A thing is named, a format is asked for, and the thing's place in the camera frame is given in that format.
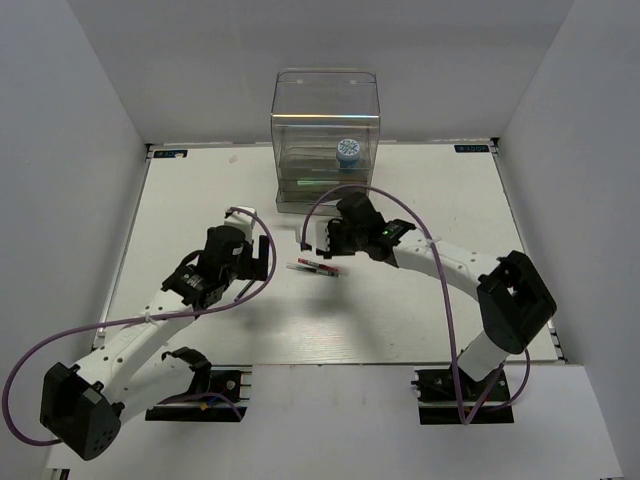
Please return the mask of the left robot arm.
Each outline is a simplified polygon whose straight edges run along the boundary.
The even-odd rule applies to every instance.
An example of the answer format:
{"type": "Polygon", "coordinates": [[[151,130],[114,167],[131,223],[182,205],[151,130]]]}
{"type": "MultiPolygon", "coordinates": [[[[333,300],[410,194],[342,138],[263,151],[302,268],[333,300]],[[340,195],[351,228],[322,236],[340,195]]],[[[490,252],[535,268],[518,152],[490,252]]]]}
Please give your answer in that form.
{"type": "Polygon", "coordinates": [[[100,348],[43,380],[40,422],[85,461],[100,456],[121,427],[172,397],[199,399],[211,387],[211,363],[169,340],[213,308],[237,280],[265,283],[272,240],[253,235],[252,220],[228,218],[207,231],[202,249],[187,254],[161,283],[139,322],[122,327],[100,348]]]}

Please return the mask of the green highlighter marker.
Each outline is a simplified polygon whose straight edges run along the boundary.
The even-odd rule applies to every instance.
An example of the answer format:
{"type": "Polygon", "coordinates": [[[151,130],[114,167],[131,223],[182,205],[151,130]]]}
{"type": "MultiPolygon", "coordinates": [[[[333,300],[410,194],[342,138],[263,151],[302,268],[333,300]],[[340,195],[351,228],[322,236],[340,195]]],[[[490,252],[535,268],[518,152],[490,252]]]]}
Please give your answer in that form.
{"type": "Polygon", "coordinates": [[[296,185],[299,187],[320,187],[326,185],[326,182],[319,180],[297,180],[296,185]]]}

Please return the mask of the clear plastic drawer organizer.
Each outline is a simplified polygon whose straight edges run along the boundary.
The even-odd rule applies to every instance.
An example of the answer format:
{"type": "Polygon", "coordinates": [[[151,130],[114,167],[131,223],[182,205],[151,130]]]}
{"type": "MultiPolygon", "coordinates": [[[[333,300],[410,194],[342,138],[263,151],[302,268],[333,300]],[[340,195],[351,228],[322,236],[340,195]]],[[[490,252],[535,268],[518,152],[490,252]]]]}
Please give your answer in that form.
{"type": "Polygon", "coordinates": [[[376,75],[341,68],[289,68],[278,73],[270,114],[271,143],[277,174],[276,208],[280,213],[329,215],[351,190],[371,184],[380,137],[381,112],[376,75]],[[361,144],[358,166],[339,168],[336,145],[352,138],[361,144]],[[340,174],[366,175],[366,184],[345,184],[340,174]],[[297,180],[325,181],[299,187],[297,180]]]}

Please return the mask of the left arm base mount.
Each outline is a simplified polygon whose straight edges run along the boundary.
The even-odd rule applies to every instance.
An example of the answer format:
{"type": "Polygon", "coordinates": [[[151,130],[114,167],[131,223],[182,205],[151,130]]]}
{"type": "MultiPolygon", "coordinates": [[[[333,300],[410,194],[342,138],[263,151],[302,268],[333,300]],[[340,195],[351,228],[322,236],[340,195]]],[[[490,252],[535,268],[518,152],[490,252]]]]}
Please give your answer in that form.
{"type": "Polygon", "coordinates": [[[252,366],[213,367],[207,390],[147,410],[148,422],[239,423],[250,402],[252,366]]]}

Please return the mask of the blue cleaning gel jar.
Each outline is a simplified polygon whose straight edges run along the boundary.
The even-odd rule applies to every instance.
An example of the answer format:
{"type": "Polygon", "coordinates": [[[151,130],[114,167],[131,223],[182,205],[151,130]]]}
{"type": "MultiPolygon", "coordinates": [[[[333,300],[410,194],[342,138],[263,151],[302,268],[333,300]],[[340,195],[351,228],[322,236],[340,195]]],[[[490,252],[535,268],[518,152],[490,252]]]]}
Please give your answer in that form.
{"type": "Polygon", "coordinates": [[[361,158],[361,144],[352,138],[341,139],[336,145],[336,160],[339,168],[350,171],[358,166],[361,158]]]}

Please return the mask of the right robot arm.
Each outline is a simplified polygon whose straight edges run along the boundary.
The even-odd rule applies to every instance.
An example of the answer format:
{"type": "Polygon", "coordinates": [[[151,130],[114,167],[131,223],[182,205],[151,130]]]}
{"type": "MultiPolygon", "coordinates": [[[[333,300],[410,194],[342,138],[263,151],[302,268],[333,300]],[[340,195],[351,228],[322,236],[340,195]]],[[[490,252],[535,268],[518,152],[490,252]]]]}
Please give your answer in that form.
{"type": "Polygon", "coordinates": [[[453,390],[472,399],[488,376],[511,355],[520,355],[557,312],[557,303],[531,259],[520,251],[502,257],[475,253],[429,238],[416,223],[385,220],[368,196],[338,202],[339,216],[314,225],[315,250],[326,259],[363,252],[374,261],[445,280],[475,300],[481,332],[457,357],[453,390]]]}

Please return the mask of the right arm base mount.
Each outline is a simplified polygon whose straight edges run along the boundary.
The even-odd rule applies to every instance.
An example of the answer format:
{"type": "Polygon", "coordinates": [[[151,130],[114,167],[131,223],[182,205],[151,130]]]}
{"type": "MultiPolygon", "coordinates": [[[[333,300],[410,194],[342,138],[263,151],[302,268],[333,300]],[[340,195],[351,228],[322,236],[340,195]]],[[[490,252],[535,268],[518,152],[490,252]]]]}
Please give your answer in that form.
{"type": "MultiPolygon", "coordinates": [[[[480,382],[472,381],[460,374],[463,413],[468,416],[483,392],[491,383],[494,373],[480,382]]],[[[455,395],[453,373],[450,368],[430,368],[415,371],[411,382],[417,393],[419,421],[423,426],[459,425],[458,403],[455,395]]],[[[484,397],[482,406],[471,420],[474,425],[513,424],[514,414],[510,405],[502,406],[511,399],[506,374],[502,371],[484,397]]]]}

